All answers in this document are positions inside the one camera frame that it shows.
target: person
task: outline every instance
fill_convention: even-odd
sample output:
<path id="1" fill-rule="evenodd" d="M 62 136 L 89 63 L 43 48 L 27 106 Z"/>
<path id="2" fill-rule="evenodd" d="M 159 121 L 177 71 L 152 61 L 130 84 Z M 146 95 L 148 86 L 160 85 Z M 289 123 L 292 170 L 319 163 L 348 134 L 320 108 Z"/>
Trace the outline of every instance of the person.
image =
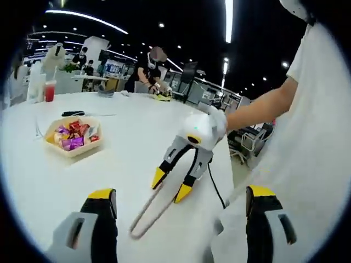
<path id="1" fill-rule="evenodd" d="M 88 48 L 83 47 L 82 50 L 78 54 L 76 54 L 72 59 L 72 62 L 74 64 L 78 64 L 79 69 L 82 69 L 82 66 L 84 66 L 87 63 L 87 56 L 86 56 L 87 51 L 88 51 Z"/>
<path id="2" fill-rule="evenodd" d="M 220 216 L 230 216 L 220 234 L 226 242 L 217 244 L 216 253 L 227 255 L 223 262 L 247 261 L 246 186 L 271 189 L 290 214 L 297 242 L 284 250 L 289 262 L 308 261 L 324 244 L 349 198 L 350 60 L 326 20 L 313 17 L 299 1 L 280 2 L 308 24 L 282 86 L 227 116 L 227 131 L 277 119 L 266 153 Z"/>
<path id="3" fill-rule="evenodd" d="M 88 64 L 84 67 L 84 72 L 88 75 L 88 76 L 92 76 L 94 75 L 94 68 L 93 68 L 93 64 L 94 64 L 94 60 L 90 59 Z"/>
<path id="4" fill-rule="evenodd" d="M 43 71 L 46 74 L 53 75 L 56 67 L 60 69 L 65 65 L 65 55 L 66 50 L 64 49 L 64 45 L 62 43 L 57 43 L 51 47 L 43 60 Z"/>
<path id="5" fill-rule="evenodd" d="M 161 71 L 158 69 L 159 61 L 166 61 L 167 55 L 162 48 L 154 47 L 147 54 L 139 57 L 134 72 L 126 82 L 124 89 L 134 92 L 135 82 L 139 81 L 149 88 L 149 92 L 156 93 L 159 89 L 166 90 L 166 85 L 161 81 Z"/>

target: plastic cup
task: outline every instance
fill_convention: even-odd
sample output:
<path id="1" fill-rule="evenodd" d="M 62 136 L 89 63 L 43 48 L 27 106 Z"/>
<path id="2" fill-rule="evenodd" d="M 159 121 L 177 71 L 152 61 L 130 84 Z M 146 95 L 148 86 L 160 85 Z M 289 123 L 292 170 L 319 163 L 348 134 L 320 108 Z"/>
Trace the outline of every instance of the plastic cup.
<path id="1" fill-rule="evenodd" d="M 56 81 L 47 81 L 45 83 L 45 101 L 51 102 L 54 100 Z"/>

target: person wearing vr headset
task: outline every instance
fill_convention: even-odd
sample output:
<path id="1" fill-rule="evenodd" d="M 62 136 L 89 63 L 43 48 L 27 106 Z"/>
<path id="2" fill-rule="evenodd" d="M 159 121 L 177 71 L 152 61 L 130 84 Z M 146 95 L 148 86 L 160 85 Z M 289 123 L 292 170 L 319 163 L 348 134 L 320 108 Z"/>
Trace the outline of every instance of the person wearing vr headset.
<path id="1" fill-rule="evenodd" d="M 138 59 L 135 70 L 127 81 L 124 89 L 134 92 L 135 82 L 140 81 L 149 88 L 150 93 L 157 93 L 159 90 L 166 90 L 167 87 L 162 83 L 161 71 L 158 69 L 159 61 L 166 61 L 167 55 L 162 48 L 154 47 L 147 55 Z"/>

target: ceiling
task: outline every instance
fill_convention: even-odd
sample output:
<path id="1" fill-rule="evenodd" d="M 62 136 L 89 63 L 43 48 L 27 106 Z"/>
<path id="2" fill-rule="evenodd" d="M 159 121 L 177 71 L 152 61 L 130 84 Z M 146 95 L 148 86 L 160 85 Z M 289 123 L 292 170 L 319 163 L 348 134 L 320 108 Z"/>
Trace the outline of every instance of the ceiling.
<path id="1" fill-rule="evenodd" d="M 281 63 L 292 62 L 305 29 L 305 23 L 286 11 L 279 0 L 234 0 L 230 44 L 225 42 L 225 0 L 69 0 L 64 10 L 102 19 L 127 31 L 128 35 L 96 21 L 62 14 L 44 14 L 33 27 L 34 31 L 104 35 L 112 45 L 111 50 L 124 51 L 133 58 L 147 52 L 149 46 L 160 46 L 180 67 L 190 59 L 198 61 L 206 73 L 205 79 L 219 85 L 223 59 L 229 58 L 224 87 L 242 92 L 240 94 L 250 99 L 277 88 L 284 81 L 287 69 Z M 159 23 L 164 23 L 164 28 L 160 28 Z M 85 39 L 53 33 L 45 36 L 48 40 L 78 43 Z M 73 47 L 78 50 L 81 46 L 65 43 L 65 48 Z M 166 66 L 177 70 L 169 62 Z"/>

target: white shirt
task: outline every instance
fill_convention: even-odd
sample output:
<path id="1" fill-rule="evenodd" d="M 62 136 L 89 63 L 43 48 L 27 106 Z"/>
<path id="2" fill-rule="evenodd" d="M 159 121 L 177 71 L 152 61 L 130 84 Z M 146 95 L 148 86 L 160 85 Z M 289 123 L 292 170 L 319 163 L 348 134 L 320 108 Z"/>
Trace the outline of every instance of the white shirt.
<path id="1" fill-rule="evenodd" d="M 224 231 L 211 246 L 215 262 L 247 261 L 249 184 L 273 190 L 290 216 L 297 242 L 289 246 L 284 262 L 312 256 L 348 201 L 351 81 L 337 44 L 321 24 L 307 29 L 287 75 L 298 82 L 291 108 L 277 119 L 265 155 L 220 216 Z"/>

